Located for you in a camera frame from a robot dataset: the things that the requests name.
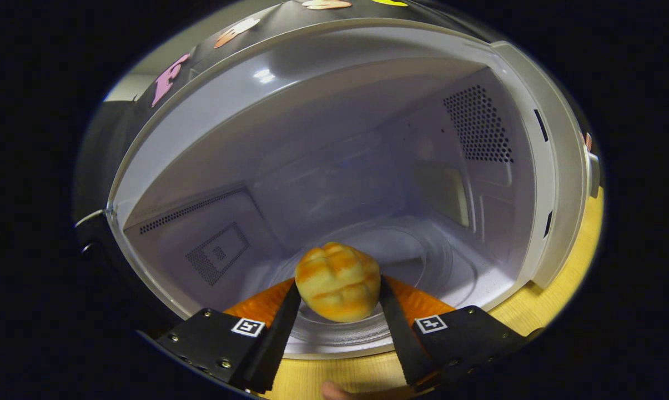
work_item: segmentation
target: pink letter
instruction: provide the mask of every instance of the pink letter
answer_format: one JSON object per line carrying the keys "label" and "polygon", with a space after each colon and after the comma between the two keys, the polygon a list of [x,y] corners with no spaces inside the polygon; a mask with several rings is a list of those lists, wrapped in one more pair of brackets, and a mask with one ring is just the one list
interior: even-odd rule
{"label": "pink letter", "polygon": [[164,97],[164,95],[169,91],[169,89],[172,88],[172,83],[170,82],[171,79],[174,79],[179,75],[179,71],[181,71],[182,68],[182,63],[186,60],[188,60],[190,57],[190,54],[184,54],[179,60],[176,61],[176,63],[172,64],[171,67],[167,68],[162,75],[157,78],[157,90],[154,93],[154,101],[152,101],[152,107],[157,104],[157,102]]}

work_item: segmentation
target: vent grille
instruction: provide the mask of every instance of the vent grille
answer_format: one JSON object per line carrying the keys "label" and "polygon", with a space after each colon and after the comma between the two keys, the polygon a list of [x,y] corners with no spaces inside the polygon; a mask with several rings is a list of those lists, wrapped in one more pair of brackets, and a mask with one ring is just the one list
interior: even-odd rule
{"label": "vent grille", "polygon": [[514,163],[509,133],[486,92],[477,84],[444,98],[443,105],[458,131],[466,159]]}
{"label": "vent grille", "polygon": [[233,222],[187,253],[187,260],[213,286],[228,268],[250,247],[245,235]]}
{"label": "vent grille", "polygon": [[238,188],[238,189],[232,190],[228,193],[223,193],[223,194],[220,194],[220,195],[215,196],[215,197],[207,198],[207,199],[202,200],[198,203],[192,204],[189,207],[184,207],[184,208],[182,208],[180,210],[177,210],[176,212],[170,213],[168,215],[164,215],[160,218],[157,218],[157,219],[153,220],[152,222],[146,223],[145,225],[142,225],[141,227],[139,227],[139,234],[143,235],[143,234],[145,234],[145,233],[147,233],[151,230],[159,228],[159,226],[162,226],[165,223],[172,222],[173,220],[175,220],[177,218],[181,218],[182,216],[187,215],[190,212],[195,212],[199,208],[202,208],[202,207],[205,207],[207,205],[213,204],[213,203],[215,203],[219,200],[223,200],[223,198],[226,198],[226,197],[228,197],[232,194],[238,193],[238,192],[242,192],[243,190],[246,190],[246,189],[245,188]]}

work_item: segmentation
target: wooden table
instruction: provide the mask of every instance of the wooden table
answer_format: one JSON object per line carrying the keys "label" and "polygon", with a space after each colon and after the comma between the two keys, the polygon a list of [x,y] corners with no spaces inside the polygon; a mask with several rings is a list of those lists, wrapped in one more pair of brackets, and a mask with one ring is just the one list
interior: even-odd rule
{"label": "wooden table", "polygon": [[[603,221],[603,188],[597,198],[588,198],[581,230],[571,253],[549,288],[541,289],[529,282],[509,299],[494,307],[490,314],[521,335],[545,327],[573,296],[591,265]],[[403,370],[395,352],[351,359],[299,360],[284,359],[273,390],[263,397],[273,400],[322,398],[319,385],[336,382],[357,398],[410,398],[413,390],[406,386]]]}

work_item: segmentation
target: bread roll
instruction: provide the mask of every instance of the bread roll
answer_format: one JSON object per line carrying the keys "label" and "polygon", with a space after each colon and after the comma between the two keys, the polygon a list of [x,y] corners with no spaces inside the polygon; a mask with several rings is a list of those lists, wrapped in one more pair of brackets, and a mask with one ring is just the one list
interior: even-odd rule
{"label": "bread roll", "polygon": [[294,279],[305,304],[336,322],[370,316],[381,288],[376,260],[334,242],[308,251],[297,263]]}

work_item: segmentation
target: slot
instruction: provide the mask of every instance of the slot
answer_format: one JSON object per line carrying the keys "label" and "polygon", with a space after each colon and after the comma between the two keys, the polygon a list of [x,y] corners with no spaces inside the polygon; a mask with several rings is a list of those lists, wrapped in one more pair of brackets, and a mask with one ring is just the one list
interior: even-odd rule
{"label": "slot", "polygon": [[547,128],[544,126],[544,122],[542,122],[542,116],[539,114],[538,109],[534,110],[534,114],[537,116],[537,121],[539,121],[539,126],[542,127],[542,134],[544,135],[544,141],[549,142],[549,137],[547,136]]}
{"label": "slot", "polygon": [[549,234],[549,228],[552,225],[552,213],[553,212],[549,212],[549,217],[547,218],[547,228],[544,230],[544,237],[547,237]]}

